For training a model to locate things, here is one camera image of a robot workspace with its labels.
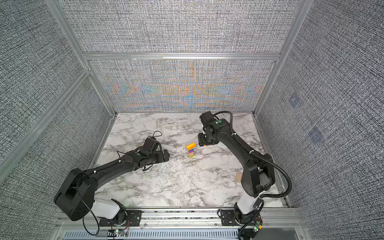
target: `white marble surface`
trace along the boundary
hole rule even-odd
[[[231,207],[243,193],[236,173],[242,166],[228,148],[219,143],[195,148],[189,158],[185,146],[198,145],[202,131],[198,113],[123,113],[119,114],[96,163],[118,158],[116,150],[127,152],[144,143],[159,130],[157,139],[170,153],[169,162],[155,164],[124,174],[102,186],[97,197],[116,199],[125,206],[140,207]],[[254,149],[263,153],[251,114],[235,113],[233,129]],[[270,192],[277,193],[276,186]],[[265,207],[282,207],[280,199],[265,198]]]

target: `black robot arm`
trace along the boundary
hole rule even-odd
[[[55,204],[72,220],[83,218],[92,208],[95,191],[112,179],[147,165],[169,161],[155,137],[148,137],[143,146],[102,166],[82,171],[73,169],[56,193]]]
[[[268,154],[262,155],[253,150],[233,131],[232,125],[227,120],[216,119],[215,115],[209,111],[200,116],[203,133],[198,135],[199,145],[207,146],[219,142],[224,143],[244,168],[241,184],[245,192],[250,196],[257,197],[262,191],[268,190],[275,183],[275,172],[270,164],[270,162],[273,162],[271,156]]]

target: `gray fabric wall panel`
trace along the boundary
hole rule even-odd
[[[384,238],[383,18],[316,0],[259,115],[314,239]]]
[[[81,73],[44,1],[0,2],[0,161]]]
[[[273,61],[92,60],[118,112],[252,111]]]
[[[68,172],[87,169],[110,116],[89,78],[0,185],[0,239],[48,239],[62,213],[53,197]],[[14,234],[15,225],[24,234]]]
[[[280,52],[301,0],[59,3],[84,51]]]

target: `orange block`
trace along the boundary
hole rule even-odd
[[[194,142],[186,146],[188,151],[195,148],[195,147],[196,147],[196,144]]]

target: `metal mounting plate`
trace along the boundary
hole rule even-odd
[[[240,226],[235,220],[233,210],[220,210],[220,219],[222,226]]]
[[[138,227],[140,225],[142,211],[141,210],[126,210],[126,212],[127,212],[128,219],[129,219],[129,226],[130,227]],[[109,223],[109,219],[106,219],[106,218],[100,219],[99,225],[101,227],[110,227],[111,226],[111,224]],[[126,227],[126,226],[128,226],[128,221],[119,227]]]
[[[148,231],[162,232],[163,230],[167,232],[169,230],[175,229],[183,231],[186,229],[198,229],[199,231],[224,231],[226,229],[231,229],[234,232],[238,232],[239,229],[238,225],[223,226],[221,218],[217,215],[219,210],[233,211],[233,208],[229,207],[126,207],[126,210],[142,211],[140,225],[138,227],[132,226],[129,228],[130,235],[128,236],[128,239],[135,237],[131,234],[134,234],[136,231],[146,233]],[[262,237],[264,233],[267,233],[266,229],[268,228],[272,228],[272,230],[276,231],[278,229],[294,228],[297,233],[297,239],[311,239],[306,227],[306,223],[301,216],[300,209],[298,208],[264,207],[260,212],[260,215],[263,219],[263,231],[259,233],[259,238]],[[97,232],[97,225],[95,224],[95,219],[92,215],[88,214],[84,218],[84,223],[86,226],[88,226],[88,231],[91,233]],[[97,236],[91,236],[87,234],[87,232],[84,230],[84,226],[81,220],[73,222],[65,214],[62,214],[56,223],[56,228],[52,232],[50,240],[57,240],[57,238],[63,239],[64,234],[66,234],[68,231],[71,232],[71,234],[67,235],[67,237],[72,236],[73,238],[65,239],[106,239],[106,234],[110,229],[110,225],[107,227],[100,227],[101,237],[97,238]]]

